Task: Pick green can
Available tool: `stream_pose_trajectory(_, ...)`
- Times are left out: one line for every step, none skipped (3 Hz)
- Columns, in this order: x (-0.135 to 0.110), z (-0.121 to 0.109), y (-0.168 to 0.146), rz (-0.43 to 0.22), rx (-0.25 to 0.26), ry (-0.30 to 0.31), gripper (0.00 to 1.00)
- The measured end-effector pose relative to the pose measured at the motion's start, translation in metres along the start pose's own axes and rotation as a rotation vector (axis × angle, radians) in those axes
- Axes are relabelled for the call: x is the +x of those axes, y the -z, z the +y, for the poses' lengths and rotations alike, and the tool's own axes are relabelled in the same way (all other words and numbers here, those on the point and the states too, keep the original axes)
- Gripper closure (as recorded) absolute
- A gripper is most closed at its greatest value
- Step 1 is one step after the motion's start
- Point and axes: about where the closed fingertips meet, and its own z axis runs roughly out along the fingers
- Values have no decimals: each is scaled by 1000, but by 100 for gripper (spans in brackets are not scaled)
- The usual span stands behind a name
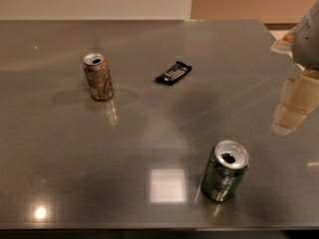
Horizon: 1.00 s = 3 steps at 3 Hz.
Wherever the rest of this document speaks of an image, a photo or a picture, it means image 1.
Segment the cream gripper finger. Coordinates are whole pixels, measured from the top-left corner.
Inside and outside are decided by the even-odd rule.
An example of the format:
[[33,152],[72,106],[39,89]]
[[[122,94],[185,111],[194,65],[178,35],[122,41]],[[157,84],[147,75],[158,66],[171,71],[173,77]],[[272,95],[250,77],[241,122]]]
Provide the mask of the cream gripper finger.
[[304,71],[295,78],[289,77],[284,82],[271,128],[277,134],[289,134],[318,106],[319,72]]
[[296,28],[287,31],[282,37],[277,39],[271,46],[271,51],[278,54],[291,54],[292,45],[295,39]]

